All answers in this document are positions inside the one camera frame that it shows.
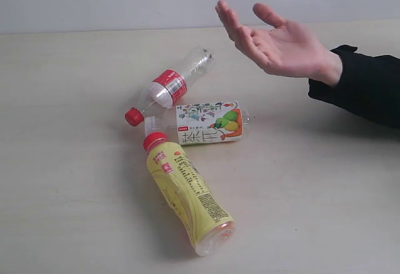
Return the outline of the black sleeved forearm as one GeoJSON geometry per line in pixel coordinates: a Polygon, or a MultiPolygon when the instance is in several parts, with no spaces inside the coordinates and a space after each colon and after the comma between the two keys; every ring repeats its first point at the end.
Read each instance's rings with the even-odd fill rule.
{"type": "Polygon", "coordinates": [[[399,128],[399,59],[391,55],[367,56],[357,47],[334,48],[343,70],[337,85],[309,80],[312,99],[335,105],[364,119],[399,128]]]}

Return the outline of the open bare human hand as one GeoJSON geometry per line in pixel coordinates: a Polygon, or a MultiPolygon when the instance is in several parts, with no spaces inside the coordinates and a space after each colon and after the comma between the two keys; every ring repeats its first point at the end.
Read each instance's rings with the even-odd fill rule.
{"type": "Polygon", "coordinates": [[[220,21],[240,52],[267,74],[312,79],[331,87],[338,84],[342,61],[313,33],[302,24],[284,19],[266,4],[256,3],[252,10],[272,29],[245,26],[225,1],[216,5],[220,21]]]}

